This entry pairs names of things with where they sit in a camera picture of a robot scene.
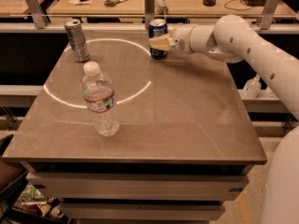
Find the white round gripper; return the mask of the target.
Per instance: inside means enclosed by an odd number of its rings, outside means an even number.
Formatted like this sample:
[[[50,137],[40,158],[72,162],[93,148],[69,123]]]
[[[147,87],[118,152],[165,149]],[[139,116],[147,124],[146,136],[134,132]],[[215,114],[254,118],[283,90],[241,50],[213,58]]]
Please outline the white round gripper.
[[[190,54],[192,53],[190,42],[193,28],[193,25],[184,25],[177,28],[173,32],[172,37],[170,35],[152,37],[149,39],[149,45],[153,49],[169,51],[175,44],[177,51]]]

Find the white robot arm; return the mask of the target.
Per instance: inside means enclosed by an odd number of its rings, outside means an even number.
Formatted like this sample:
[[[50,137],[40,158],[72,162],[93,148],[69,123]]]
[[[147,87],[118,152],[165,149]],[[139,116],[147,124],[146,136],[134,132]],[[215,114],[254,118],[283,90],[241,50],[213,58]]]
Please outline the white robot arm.
[[[188,24],[149,45],[203,53],[218,61],[246,61],[299,119],[299,60],[260,37],[241,17],[226,15],[211,26]],[[261,224],[299,224],[299,127],[289,131],[270,161]]]

